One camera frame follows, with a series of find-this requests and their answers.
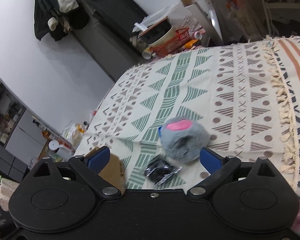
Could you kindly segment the grey plush slipper toy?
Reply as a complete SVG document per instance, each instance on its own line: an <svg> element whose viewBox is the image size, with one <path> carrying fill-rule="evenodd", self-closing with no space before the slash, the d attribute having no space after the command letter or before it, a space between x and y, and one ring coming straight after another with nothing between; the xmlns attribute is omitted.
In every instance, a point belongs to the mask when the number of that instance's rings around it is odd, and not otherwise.
<svg viewBox="0 0 300 240"><path fill-rule="evenodd" d="M165 155L183 164L198 159L201 149L210 141L201 124L180 116L167 120L158 133Z"/></svg>

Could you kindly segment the black item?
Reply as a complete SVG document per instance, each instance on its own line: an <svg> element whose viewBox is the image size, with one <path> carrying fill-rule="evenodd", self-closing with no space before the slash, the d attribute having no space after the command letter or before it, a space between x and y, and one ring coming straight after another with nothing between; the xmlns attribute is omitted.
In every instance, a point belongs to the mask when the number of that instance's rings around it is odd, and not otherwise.
<svg viewBox="0 0 300 240"><path fill-rule="evenodd" d="M181 171L181 166L175 166L167 161L163 155L157 155L151 159L143 171L143 175L151 181L155 187L159 187L169 181Z"/></svg>

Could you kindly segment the cardboard box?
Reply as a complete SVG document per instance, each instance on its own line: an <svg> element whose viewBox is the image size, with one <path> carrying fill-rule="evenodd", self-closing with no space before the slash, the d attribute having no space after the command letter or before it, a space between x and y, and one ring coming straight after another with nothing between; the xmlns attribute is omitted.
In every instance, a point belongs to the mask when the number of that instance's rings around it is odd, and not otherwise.
<svg viewBox="0 0 300 240"><path fill-rule="evenodd" d="M87 167L105 181L116 187L121 193L126 189L123 164L118 156L112 154L107 146L94 148L84 157Z"/></svg>

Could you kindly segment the white round bottle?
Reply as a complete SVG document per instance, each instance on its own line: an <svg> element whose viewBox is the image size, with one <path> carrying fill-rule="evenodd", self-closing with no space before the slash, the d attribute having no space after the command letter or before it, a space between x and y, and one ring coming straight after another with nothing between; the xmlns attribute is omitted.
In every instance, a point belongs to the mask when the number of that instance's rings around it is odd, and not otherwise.
<svg viewBox="0 0 300 240"><path fill-rule="evenodd" d="M57 140L51 140L49 142L49 149L52 151L52 152L57 152L60 148L60 144Z"/></svg>

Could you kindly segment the patterned tasselled blanket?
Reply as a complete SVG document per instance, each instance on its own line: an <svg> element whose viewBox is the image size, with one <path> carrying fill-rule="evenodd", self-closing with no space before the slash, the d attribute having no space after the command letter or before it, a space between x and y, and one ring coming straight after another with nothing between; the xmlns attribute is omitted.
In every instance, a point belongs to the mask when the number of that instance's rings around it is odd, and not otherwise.
<svg viewBox="0 0 300 240"><path fill-rule="evenodd" d="M280 118L276 38L198 48L127 70L99 106L77 155L107 146L129 189L150 189L141 170L163 152L158 128L176 116L200 123L209 148L242 161L266 157L300 195L300 147Z"/></svg>

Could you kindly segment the dark cabinet shelf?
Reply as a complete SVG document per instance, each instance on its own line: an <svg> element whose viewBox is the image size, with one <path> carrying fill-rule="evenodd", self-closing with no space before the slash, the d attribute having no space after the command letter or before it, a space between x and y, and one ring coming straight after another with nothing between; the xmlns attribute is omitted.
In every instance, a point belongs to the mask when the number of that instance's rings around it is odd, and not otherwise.
<svg viewBox="0 0 300 240"><path fill-rule="evenodd" d="M26 107L0 84L0 145L6 147Z"/></svg>

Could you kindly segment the striped orange blanket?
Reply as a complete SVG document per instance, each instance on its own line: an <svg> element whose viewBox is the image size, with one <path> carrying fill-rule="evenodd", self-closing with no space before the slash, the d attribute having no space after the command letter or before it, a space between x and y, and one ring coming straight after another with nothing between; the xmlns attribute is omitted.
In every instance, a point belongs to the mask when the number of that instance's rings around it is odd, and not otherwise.
<svg viewBox="0 0 300 240"><path fill-rule="evenodd" d="M273 82L281 107L280 118L294 128L300 147L300 37L276 38L272 49L277 67Z"/></svg>

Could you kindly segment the red plastic basket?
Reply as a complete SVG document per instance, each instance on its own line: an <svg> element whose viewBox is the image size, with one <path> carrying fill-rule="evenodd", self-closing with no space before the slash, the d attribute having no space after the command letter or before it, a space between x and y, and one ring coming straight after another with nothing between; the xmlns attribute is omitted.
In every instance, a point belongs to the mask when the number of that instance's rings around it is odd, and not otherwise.
<svg viewBox="0 0 300 240"><path fill-rule="evenodd" d="M180 47L184 46L191 40L189 28L181 28L175 31L176 36L167 42L158 45L151 46L151 50L155 52L159 57L165 57L168 54L173 53Z"/></svg>

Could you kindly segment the white bowl-shaped appliance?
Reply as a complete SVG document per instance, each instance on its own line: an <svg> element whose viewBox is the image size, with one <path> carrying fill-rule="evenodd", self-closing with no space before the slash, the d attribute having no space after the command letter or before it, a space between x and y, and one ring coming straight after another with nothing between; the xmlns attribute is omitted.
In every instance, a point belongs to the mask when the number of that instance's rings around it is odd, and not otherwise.
<svg viewBox="0 0 300 240"><path fill-rule="evenodd" d="M170 23L168 17L159 20L157 23L141 30L138 35L130 38L132 45L136 47L155 47L171 40L176 36L176 29Z"/></svg>

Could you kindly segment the hanging dark clothes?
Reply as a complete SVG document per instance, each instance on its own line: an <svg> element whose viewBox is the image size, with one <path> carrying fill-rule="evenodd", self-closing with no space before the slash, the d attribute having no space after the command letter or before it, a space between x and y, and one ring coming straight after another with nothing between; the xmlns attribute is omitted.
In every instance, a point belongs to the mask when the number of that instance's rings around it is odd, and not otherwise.
<svg viewBox="0 0 300 240"><path fill-rule="evenodd" d="M83 29L89 19L77 0L34 0L34 34L38 40L50 34L60 41L73 30Z"/></svg>

